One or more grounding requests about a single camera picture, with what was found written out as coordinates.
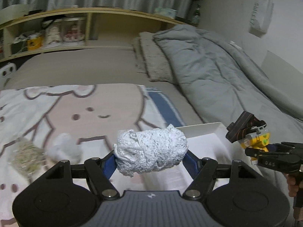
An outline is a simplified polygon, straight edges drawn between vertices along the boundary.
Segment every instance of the grey blanket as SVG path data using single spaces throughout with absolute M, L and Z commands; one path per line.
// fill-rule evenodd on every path
M 275 88 L 246 54 L 216 33 L 177 25 L 156 33 L 154 41 L 205 122 L 228 126 L 246 110 L 266 121 L 271 143 L 303 142 L 303 105 Z M 264 169 L 262 173 L 287 194 L 281 173 Z

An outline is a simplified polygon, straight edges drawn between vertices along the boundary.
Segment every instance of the brown dot pattern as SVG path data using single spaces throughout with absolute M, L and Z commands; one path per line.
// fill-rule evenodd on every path
M 72 119 L 73 119 L 73 120 L 78 120 L 78 119 L 80 119 L 80 115 L 79 115 L 79 114 L 74 114 L 74 115 L 72 116 Z
M 12 192 L 16 193 L 18 191 L 17 184 L 12 184 Z

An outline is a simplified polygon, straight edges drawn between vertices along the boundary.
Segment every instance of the cartoon bear print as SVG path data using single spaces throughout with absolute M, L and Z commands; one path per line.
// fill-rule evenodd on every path
M 139 130 L 136 123 L 143 101 L 139 87 L 131 84 L 98 85 L 84 98 L 63 95 L 47 113 L 46 119 L 53 130 L 44 148 L 51 146 L 59 134 L 68 133 L 78 144 L 106 139 L 112 149 L 119 130 Z

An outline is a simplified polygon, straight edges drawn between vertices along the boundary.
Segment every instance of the bed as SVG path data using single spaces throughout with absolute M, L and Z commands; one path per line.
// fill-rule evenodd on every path
M 135 53 L 106 48 L 35 56 L 16 72 L 6 89 L 75 83 L 145 85 L 156 88 L 150 89 L 151 96 L 166 94 L 186 125 L 204 121 L 228 126 L 246 110 L 268 123 L 271 142 L 303 140 L 301 105 L 273 87 L 244 52 L 217 34 L 178 25 L 156 34 L 140 33 L 133 45 Z M 288 194 L 281 173 L 260 170 Z

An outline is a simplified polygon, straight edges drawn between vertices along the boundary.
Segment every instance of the hand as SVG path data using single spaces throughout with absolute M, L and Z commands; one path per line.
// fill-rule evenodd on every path
M 290 197 L 295 197 L 297 192 L 299 191 L 299 185 L 296 185 L 296 178 L 291 177 L 290 175 L 286 175 L 287 184 L 288 184 L 288 195 Z

